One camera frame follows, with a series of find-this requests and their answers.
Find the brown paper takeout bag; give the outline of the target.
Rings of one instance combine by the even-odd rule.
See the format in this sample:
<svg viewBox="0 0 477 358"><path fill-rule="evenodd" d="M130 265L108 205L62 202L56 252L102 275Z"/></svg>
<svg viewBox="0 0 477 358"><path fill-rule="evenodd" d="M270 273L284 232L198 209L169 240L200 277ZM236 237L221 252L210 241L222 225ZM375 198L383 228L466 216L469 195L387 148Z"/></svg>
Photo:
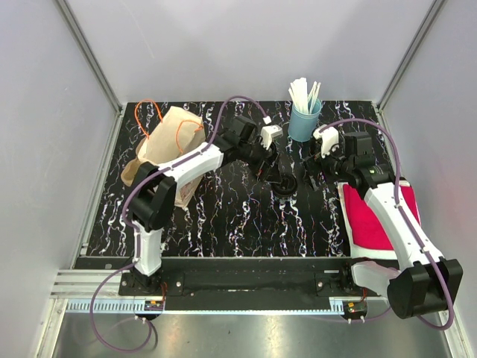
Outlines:
<svg viewBox="0 0 477 358"><path fill-rule="evenodd" d="M137 158L142 163L159 165L175 160L205 142L206 136L201 117L176 106L170 107L162 115L158 105L154 104L153 115L159 119L159 123L149 131L139 121L140 106L141 104L135 106L134 116L144 138L136 147L134 159Z"/></svg>

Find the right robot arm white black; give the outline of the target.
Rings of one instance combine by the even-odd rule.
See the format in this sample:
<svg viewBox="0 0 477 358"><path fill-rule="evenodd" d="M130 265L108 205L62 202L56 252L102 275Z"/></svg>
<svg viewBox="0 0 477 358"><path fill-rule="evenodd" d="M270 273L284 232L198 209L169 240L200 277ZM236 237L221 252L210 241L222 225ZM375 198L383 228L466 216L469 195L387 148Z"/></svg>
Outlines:
<svg viewBox="0 0 477 358"><path fill-rule="evenodd" d="M377 217L399 263L397 270L370 259L355 263L338 277L339 289L350 296L369 289L387 298L399 318L452 313L463 268L456 259L445 259L423 232L405 202L399 175L386 164L376 164L370 134L340 136L335 128L322 126L313 138L306 159L309 172L356 190Z"/></svg>

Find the black cup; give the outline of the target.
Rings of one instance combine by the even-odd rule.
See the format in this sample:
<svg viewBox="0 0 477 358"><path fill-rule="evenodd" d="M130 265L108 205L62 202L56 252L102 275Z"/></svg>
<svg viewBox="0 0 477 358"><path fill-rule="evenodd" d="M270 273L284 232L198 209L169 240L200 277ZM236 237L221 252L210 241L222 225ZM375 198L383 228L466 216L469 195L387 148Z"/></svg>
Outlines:
<svg viewBox="0 0 477 358"><path fill-rule="evenodd" d="M274 196L278 199L288 199L297 191L297 179L289 173L282 173L279 183L272 183L271 189Z"/></svg>

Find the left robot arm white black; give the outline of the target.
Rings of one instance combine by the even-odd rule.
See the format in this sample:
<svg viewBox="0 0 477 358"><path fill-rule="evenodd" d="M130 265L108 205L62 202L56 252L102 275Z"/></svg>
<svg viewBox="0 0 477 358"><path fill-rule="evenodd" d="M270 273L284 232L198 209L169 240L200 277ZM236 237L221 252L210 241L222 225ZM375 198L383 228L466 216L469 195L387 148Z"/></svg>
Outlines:
<svg viewBox="0 0 477 358"><path fill-rule="evenodd" d="M138 274L135 287L144 295L155 294L161 285L162 232L174 212L175 195L186 184L207 172L236 160L246 163L259 181L278 184L282 175L274 140L283 135L278 125L258 129L251 119L236 116L210 142L167 163L143 163L127 198L125 214L135 236L132 269Z"/></svg>

